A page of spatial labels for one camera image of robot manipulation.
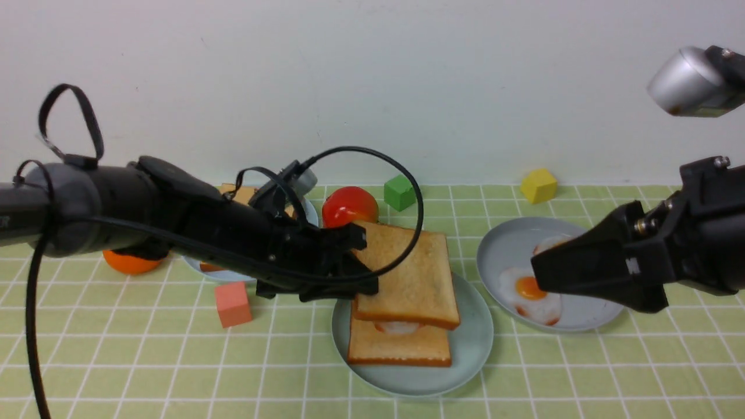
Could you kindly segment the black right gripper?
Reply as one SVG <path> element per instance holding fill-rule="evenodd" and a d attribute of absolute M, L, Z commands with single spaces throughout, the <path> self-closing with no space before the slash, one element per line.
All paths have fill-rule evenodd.
<path fill-rule="evenodd" d="M 628 202 L 626 256 L 623 237 L 603 226 L 535 255 L 538 287 L 626 303 L 636 312 L 667 308 L 669 283 L 715 296 L 742 291 L 744 169 L 728 161 L 682 165 L 681 188 L 649 211 Z"/>

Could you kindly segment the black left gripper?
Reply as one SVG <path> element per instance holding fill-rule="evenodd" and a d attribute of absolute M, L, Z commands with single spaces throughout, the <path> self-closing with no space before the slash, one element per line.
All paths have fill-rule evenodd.
<path fill-rule="evenodd" d="M 295 294 L 301 302 L 310 302 L 377 294 L 377 276 L 343 279 L 370 274 L 367 266 L 353 255 L 344 255 L 338 262 L 338 254 L 367 248 L 363 226 L 347 223 L 324 231 L 286 218 L 252 218 L 250 227 L 250 257 L 280 270 L 261 269 L 252 274 L 258 297 Z"/>

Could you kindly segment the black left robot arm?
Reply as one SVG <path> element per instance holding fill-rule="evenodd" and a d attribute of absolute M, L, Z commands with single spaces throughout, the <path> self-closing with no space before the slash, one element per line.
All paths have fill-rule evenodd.
<path fill-rule="evenodd" d="M 2 246 L 37 244 L 48 257 L 116 250 L 156 260 L 188 255 L 257 281 L 258 297 L 301 302 L 378 292 L 353 254 L 364 228 L 321 229 L 285 213 L 288 198 L 264 187 L 247 204 L 175 165 L 140 157 L 126 167 L 46 164 L 2 184 Z"/>

